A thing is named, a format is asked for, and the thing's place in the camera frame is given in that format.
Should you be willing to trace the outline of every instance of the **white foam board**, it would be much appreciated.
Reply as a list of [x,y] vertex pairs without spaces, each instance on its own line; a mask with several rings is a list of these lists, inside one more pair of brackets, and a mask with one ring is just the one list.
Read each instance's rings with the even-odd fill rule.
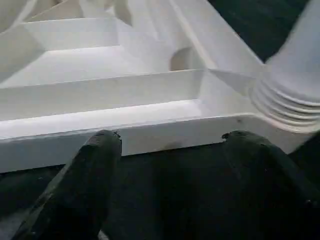
[[0,34],[0,56],[0,173],[65,164],[100,129],[123,155],[312,135],[254,107],[262,63],[206,0],[66,0]]

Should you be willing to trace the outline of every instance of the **white column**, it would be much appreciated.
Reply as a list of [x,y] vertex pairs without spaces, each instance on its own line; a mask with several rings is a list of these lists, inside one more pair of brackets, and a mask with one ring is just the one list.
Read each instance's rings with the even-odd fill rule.
[[267,61],[251,98],[261,112],[277,121],[319,126],[320,0],[309,2],[285,44]]

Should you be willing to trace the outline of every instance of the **dark floor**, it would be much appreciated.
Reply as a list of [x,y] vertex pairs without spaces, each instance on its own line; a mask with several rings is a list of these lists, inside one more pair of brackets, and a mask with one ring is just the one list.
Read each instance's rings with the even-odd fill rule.
[[[210,2],[256,54],[266,60],[283,44],[306,0]],[[25,210],[60,169],[57,166],[0,174],[1,240],[10,239]],[[160,233],[164,231],[157,229],[159,219],[155,217],[159,196],[167,199],[161,203],[167,212],[171,208],[193,209],[194,215],[204,217],[203,221],[212,221],[215,239],[238,239],[235,236],[247,231],[238,224],[243,216],[231,207],[238,183],[220,144],[127,156],[121,160],[116,177],[110,219],[105,226],[115,240],[163,239]],[[196,202],[188,201],[191,195],[198,196]],[[200,222],[192,224],[201,228]],[[162,227],[172,231],[170,225]],[[252,239],[262,239],[258,235],[253,232]],[[174,233],[171,236],[181,237]]]

